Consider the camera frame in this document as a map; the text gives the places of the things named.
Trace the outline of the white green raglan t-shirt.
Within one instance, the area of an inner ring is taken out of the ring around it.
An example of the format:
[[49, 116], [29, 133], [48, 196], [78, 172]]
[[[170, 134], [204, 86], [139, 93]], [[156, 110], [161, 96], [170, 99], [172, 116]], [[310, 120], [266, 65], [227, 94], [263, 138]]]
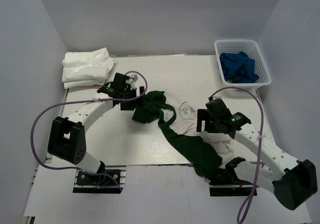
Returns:
[[132, 119], [146, 124], [155, 120], [165, 139], [186, 158], [201, 177], [212, 176], [234, 157], [228, 135], [197, 132], [197, 111], [189, 102], [168, 91], [151, 91]]

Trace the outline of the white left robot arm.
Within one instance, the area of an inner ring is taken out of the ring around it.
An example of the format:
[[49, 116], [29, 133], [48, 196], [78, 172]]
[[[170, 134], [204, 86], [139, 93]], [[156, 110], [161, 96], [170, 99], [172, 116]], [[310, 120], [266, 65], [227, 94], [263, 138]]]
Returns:
[[136, 86], [141, 74], [129, 71], [116, 73], [111, 82], [100, 87], [90, 100], [83, 100], [81, 107], [67, 117], [56, 117], [51, 126], [47, 151], [67, 161], [74, 168], [88, 173], [94, 183], [105, 180], [105, 165], [87, 151], [86, 132], [106, 112], [119, 105], [131, 111], [143, 107], [147, 85]]

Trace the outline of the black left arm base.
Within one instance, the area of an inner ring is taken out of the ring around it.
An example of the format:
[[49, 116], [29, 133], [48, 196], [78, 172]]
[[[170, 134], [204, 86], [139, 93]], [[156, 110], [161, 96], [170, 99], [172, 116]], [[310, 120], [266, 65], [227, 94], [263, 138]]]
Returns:
[[[115, 179], [121, 188], [124, 188], [125, 167], [106, 168], [105, 173]], [[109, 176], [93, 176], [83, 171], [77, 171], [72, 192], [78, 194], [120, 194], [121, 190]]]

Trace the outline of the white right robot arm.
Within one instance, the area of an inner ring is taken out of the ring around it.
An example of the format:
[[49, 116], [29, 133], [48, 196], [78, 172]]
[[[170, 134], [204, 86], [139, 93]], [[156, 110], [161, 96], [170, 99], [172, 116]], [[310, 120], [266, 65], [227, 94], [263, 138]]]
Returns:
[[285, 208], [295, 210], [318, 191], [311, 161], [300, 161], [262, 137], [248, 117], [232, 114], [222, 99], [211, 98], [205, 109], [197, 111], [196, 130], [227, 134], [255, 153], [267, 166], [258, 172], [257, 185], [273, 193]]

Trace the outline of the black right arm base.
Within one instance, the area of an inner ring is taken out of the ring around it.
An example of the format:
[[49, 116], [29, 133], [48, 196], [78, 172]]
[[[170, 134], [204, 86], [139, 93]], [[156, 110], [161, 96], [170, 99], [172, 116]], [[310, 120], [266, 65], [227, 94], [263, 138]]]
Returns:
[[244, 161], [242, 157], [233, 158], [208, 178], [211, 197], [246, 197], [251, 193], [252, 183], [239, 179], [235, 173], [235, 168]]

